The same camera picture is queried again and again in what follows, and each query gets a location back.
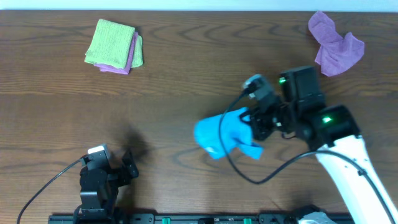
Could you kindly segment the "blue microfiber cloth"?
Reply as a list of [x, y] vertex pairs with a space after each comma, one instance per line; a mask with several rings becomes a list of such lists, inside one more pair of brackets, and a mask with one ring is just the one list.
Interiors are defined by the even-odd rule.
[[228, 112], [223, 120], [217, 115], [197, 122], [193, 131], [195, 141], [213, 159], [225, 157], [236, 147], [246, 156], [260, 159], [262, 146], [254, 142], [250, 125], [239, 119], [245, 111], [247, 107]]

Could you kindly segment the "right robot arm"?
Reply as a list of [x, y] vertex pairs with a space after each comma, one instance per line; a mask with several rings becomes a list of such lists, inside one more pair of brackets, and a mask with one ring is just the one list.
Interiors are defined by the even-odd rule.
[[374, 170], [361, 131], [343, 105], [327, 106], [312, 66], [279, 75], [281, 95], [256, 74], [243, 84], [243, 95], [256, 100], [246, 112], [256, 140], [274, 131], [304, 141], [309, 151], [286, 164], [314, 155], [335, 183], [355, 223], [397, 223], [397, 209]]

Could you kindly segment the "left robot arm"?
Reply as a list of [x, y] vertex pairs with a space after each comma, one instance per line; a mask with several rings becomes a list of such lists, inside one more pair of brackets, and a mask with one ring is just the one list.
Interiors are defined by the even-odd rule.
[[113, 169], [105, 150], [91, 152], [82, 158], [80, 172], [81, 205], [73, 214], [73, 223], [129, 223], [129, 218], [116, 208], [119, 188], [129, 185], [139, 176], [131, 152], [126, 152], [122, 163]]

